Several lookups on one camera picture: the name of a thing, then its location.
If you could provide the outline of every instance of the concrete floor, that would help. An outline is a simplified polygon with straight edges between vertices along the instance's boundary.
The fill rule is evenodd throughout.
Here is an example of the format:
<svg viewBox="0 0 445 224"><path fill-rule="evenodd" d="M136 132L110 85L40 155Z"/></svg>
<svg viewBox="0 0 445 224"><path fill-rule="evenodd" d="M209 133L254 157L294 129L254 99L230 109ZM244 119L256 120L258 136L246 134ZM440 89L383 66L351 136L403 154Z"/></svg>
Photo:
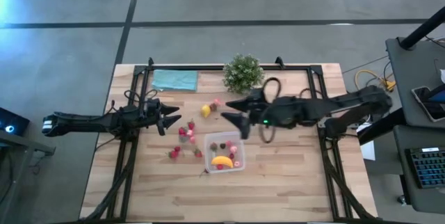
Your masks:
<svg viewBox="0 0 445 224"><path fill-rule="evenodd" d="M0 0L1 23L124 22L130 0ZM443 0L138 0L133 20L423 19ZM385 56L385 40L417 24L356 26L243 26L130 30L123 63L223 63L235 53L262 62L340 63L349 70ZM45 138L42 117L53 111L99 114L122 28L0 29L0 106L31 120L28 135L55 145L38 175L27 175L17 223L73 221L80 211L96 134ZM439 27L431 37L445 35ZM378 74L388 59L367 65ZM354 91L355 71L344 74ZM361 77L363 86L368 77ZM393 93L395 108L400 106ZM379 216L393 221L441 223L444 216L415 212L395 202L394 175L370 174Z"/></svg>

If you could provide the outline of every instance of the teal cloth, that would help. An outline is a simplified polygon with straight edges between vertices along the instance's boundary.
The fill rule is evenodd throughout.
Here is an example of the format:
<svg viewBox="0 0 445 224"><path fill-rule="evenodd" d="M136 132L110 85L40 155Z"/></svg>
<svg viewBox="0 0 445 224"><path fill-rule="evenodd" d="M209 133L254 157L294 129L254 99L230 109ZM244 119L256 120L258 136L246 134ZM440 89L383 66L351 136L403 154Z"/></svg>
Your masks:
<svg viewBox="0 0 445 224"><path fill-rule="evenodd" d="M197 87L197 71L155 70L152 87L157 90L193 90Z"/></svg>

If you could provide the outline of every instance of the potted plant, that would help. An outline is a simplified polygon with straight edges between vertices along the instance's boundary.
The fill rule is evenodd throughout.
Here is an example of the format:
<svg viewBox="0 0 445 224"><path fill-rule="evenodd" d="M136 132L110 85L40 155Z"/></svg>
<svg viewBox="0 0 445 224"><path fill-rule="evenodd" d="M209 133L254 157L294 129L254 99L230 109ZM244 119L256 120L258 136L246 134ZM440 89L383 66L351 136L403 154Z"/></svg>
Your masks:
<svg viewBox="0 0 445 224"><path fill-rule="evenodd" d="M264 79L263 68L258 59L250 54L237 54L234 60L224 66L224 86L229 92L243 94L254 86L261 84Z"/></svg>

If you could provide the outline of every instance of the clear plastic tray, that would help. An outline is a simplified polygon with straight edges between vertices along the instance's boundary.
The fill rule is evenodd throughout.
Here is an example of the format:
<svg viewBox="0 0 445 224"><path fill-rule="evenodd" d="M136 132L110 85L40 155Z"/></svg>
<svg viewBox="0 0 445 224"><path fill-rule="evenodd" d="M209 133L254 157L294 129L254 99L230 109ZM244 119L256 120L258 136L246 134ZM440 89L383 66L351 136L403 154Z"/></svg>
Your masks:
<svg viewBox="0 0 445 224"><path fill-rule="evenodd" d="M232 146L236 146L238 150L236 151L235 157L232 160L233 162L239 161L241 164L239 167L228 168L224 166L222 170L218 170L216 166L211 165L211 160L217 156L226 156L228 157L230 154L230 148L225 147L225 149L220 148L221 143L226 143L227 141L232 142ZM215 143L218 146L216 152L210 149L210 145ZM209 173L227 173L227 172L235 172L241 171L245 168L245 153L244 153L244 142L240 139L240 134L238 131L233 132L222 132L222 133L214 133L214 134L206 134L204 137L204 158L206 169Z"/></svg>

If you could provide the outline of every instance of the keyboard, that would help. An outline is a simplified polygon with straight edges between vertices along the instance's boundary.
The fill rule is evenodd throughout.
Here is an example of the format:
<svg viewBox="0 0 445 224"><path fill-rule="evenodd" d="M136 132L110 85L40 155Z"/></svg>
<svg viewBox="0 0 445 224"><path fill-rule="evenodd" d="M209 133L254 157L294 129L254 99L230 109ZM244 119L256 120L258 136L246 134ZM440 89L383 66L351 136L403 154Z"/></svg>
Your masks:
<svg viewBox="0 0 445 224"><path fill-rule="evenodd" d="M406 149L406 155L420 189L445 187L445 147Z"/></svg>

